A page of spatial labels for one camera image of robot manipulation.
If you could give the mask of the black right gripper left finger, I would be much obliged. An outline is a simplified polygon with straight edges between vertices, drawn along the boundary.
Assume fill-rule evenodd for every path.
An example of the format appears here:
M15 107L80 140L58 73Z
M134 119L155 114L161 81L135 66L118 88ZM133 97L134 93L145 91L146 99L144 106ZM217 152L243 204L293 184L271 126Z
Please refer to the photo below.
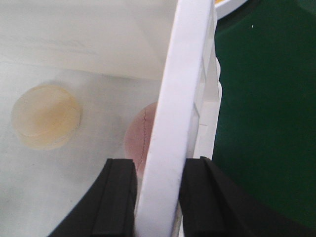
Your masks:
M51 237L132 237L137 176L130 159L108 159L82 199Z

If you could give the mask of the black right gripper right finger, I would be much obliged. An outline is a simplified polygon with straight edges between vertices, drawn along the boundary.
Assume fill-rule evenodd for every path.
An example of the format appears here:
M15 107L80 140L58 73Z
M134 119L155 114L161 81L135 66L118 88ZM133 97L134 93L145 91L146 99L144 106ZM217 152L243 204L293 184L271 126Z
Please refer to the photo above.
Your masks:
M186 159L179 193L186 237L314 237L263 205L206 157Z

